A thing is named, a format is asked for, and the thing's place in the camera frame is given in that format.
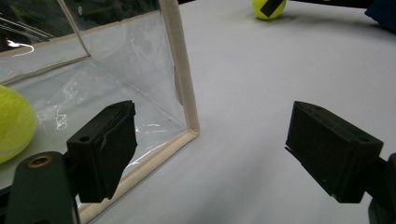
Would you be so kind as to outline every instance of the white tabletop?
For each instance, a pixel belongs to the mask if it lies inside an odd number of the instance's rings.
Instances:
[[[396,152],[396,35],[362,9],[249,0],[180,7],[201,135],[92,223],[368,223],[284,149],[293,102],[321,105]]]

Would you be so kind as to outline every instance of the tennis ball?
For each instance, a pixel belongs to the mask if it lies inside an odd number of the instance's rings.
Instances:
[[[35,111],[19,93],[0,86],[0,163],[22,152],[35,134]]]
[[[253,0],[253,11],[262,20],[278,17],[286,5],[286,0]]]

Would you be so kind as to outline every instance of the dark blue fabric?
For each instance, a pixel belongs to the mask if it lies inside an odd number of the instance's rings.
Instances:
[[[396,0],[374,0],[365,14],[396,33]]]

